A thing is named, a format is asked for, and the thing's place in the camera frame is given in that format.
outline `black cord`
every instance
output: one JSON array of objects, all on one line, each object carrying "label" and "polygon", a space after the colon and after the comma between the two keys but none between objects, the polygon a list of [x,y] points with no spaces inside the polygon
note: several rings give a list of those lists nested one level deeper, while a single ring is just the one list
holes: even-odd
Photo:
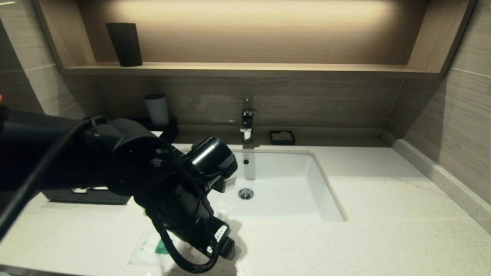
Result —
[{"label": "black cord", "polygon": [[[103,116],[95,117],[94,122],[103,119]],[[56,142],[49,148],[44,154],[43,158],[38,162],[34,170],[29,174],[24,183],[17,189],[16,193],[10,200],[9,204],[4,209],[4,212],[0,216],[0,240],[5,236],[8,229],[14,223],[17,216],[20,214],[24,206],[29,202],[32,195],[42,185],[41,178],[49,169],[53,161],[62,152],[65,146],[71,141],[73,136],[78,132],[91,125],[91,120],[80,121],[77,125],[72,127],[62,137],[58,138]]]},{"label": "black cord", "polygon": [[152,223],[157,230],[157,232],[160,234],[160,237],[162,238],[162,242],[165,245],[165,248],[169,252],[170,256],[174,260],[174,262],[182,269],[184,269],[187,272],[191,273],[205,273],[209,271],[213,266],[217,263],[218,261],[218,255],[219,255],[219,250],[220,247],[218,245],[218,242],[216,241],[213,233],[206,227],[208,230],[208,234],[212,237],[212,243],[213,243],[213,253],[212,257],[210,260],[202,265],[197,265],[194,264],[188,260],[186,260],[180,253],[177,251],[176,247],[172,243],[172,240],[169,237],[169,234],[167,233],[167,229],[165,228],[164,223],[159,217],[159,214],[157,211],[147,209],[147,215],[148,217],[152,220]]}]

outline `black cup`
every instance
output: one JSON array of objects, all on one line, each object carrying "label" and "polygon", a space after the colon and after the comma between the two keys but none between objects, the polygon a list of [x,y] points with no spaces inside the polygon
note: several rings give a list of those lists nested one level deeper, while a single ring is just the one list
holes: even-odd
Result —
[{"label": "black cup", "polygon": [[135,23],[106,23],[112,46],[122,67],[140,66],[141,53]]}]

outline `backsplash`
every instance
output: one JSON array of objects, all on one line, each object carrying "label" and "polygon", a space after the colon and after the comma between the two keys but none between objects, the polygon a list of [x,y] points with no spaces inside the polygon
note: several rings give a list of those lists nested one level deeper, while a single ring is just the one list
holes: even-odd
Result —
[{"label": "backsplash", "polygon": [[115,117],[148,117],[143,96],[168,95],[179,124],[240,122],[244,105],[258,125],[384,127],[402,80],[100,76]]}]

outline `wood-grain tile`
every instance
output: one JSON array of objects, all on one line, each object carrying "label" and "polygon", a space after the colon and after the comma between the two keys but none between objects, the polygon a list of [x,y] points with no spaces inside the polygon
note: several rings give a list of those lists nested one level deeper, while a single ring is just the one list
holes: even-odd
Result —
[{"label": "wood-grain tile", "polygon": [[15,50],[10,43],[7,31],[0,20],[0,73],[1,72],[22,72],[22,66],[15,54]]},{"label": "wood-grain tile", "polygon": [[491,203],[491,78],[405,80],[388,126]]},{"label": "wood-grain tile", "polygon": [[250,104],[260,125],[369,128],[385,125],[401,80],[101,76],[101,83],[113,116],[147,117],[142,97],[160,91],[180,124],[237,125]]},{"label": "wood-grain tile", "polygon": [[24,70],[55,63],[30,0],[2,5],[0,18]]},{"label": "wood-grain tile", "polygon": [[479,0],[452,66],[491,77],[491,0]]},{"label": "wood-grain tile", "polygon": [[383,127],[401,80],[258,80],[255,107],[261,124]]},{"label": "wood-grain tile", "polygon": [[44,114],[24,72],[0,73],[0,83],[3,106]]},{"label": "wood-grain tile", "polygon": [[56,66],[26,72],[47,115],[82,119],[104,113],[102,89],[95,77],[64,80]]}]

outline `undermount sink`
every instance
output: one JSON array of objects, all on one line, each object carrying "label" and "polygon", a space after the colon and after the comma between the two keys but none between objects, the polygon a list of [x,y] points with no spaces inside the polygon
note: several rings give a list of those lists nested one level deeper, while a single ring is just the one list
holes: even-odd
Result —
[{"label": "undermount sink", "polygon": [[208,195],[216,215],[225,213],[235,220],[344,221],[313,155],[234,154],[239,164],[235,187]]}]

